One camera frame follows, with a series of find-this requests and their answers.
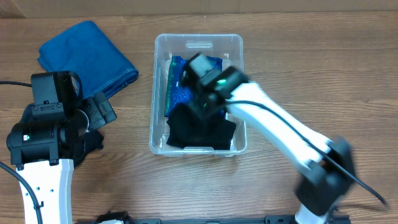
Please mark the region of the black cloth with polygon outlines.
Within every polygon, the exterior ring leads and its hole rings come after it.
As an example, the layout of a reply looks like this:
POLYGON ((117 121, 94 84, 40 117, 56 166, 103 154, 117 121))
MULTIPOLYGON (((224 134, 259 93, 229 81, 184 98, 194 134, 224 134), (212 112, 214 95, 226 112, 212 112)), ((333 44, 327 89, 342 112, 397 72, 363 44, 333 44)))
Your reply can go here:
MULTIPOLYGON (((31 112, 31 106, 34 104, 31 103, 26 106, 24 112, 22 114, 20 123, 28 123, 34 120, 31 112)), ((83 135, 83 139, 85 141, 85 149, 83 151, 77 152, 77 155, 73 158, 74 161, 74 168, 77 168, 85 159, 85 157, 95 151, 95 150, 102 150, 103 148, 103 140, 104 136, 98 131, 90 131, 83 135)))
POLYGON ((167 144, 173 147, 212 147, 228 150, 236 130, 236 124, 222 115, 208 120, 197 119, 190 108, 179 103, 170 112, 167 124, 170 135, 167 144))

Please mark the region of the blue sequin garment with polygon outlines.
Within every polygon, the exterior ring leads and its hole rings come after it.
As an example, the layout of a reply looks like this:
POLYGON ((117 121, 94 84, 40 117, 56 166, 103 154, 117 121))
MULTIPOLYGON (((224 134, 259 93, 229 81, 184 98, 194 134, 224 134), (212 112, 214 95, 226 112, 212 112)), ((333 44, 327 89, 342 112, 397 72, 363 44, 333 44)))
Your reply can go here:
POLYGON ((165 117, 169 117, 179 103, 187 104, 193 98, 191 90, 188 87, 183 87, 180 83, 186 62, 187 60, 184 60, 181 56, 173 56, 171 59, 165 94, 165 117))

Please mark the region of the blue denim towel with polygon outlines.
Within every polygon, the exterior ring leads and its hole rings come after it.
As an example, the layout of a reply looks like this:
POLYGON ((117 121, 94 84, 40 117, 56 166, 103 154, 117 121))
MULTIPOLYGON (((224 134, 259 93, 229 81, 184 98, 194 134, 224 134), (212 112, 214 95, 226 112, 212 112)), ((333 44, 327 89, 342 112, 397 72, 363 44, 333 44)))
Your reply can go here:
POLYGON ((75 72, 83 97, 103 92, 107 99, 138 78, 137 68, 118 50, 93 21, 65 30, 39 49, 38 61, 48 72, 75 72))

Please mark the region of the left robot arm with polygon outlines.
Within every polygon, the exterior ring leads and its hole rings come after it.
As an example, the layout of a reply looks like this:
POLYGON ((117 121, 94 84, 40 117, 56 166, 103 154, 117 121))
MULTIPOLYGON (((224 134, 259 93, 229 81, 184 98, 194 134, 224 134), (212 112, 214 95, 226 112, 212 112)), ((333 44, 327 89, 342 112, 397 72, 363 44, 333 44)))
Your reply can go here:
POLYGON ((104 93, 83 96, 69 71, 31 76, 33 103, 6 139, 20 183, 26 223, 72 223, 73 171, 103 148, 99 128, 117 116, 104 93))

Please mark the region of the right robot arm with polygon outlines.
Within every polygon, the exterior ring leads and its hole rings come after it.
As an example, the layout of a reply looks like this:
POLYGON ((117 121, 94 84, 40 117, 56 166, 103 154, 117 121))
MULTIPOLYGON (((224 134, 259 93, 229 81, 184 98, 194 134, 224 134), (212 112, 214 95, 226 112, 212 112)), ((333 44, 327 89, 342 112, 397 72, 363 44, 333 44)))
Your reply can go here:
POLYGON ((220 70, 201 53, 183 67, 182 85, 194 94, 188 106, 207 120, 221 110, 257 129, 292 163, 302 178, 295 188, 301 203, 296 223, 328 223, 354 183, 350 144, 328 139, 286 112, 240 69, 220 70))

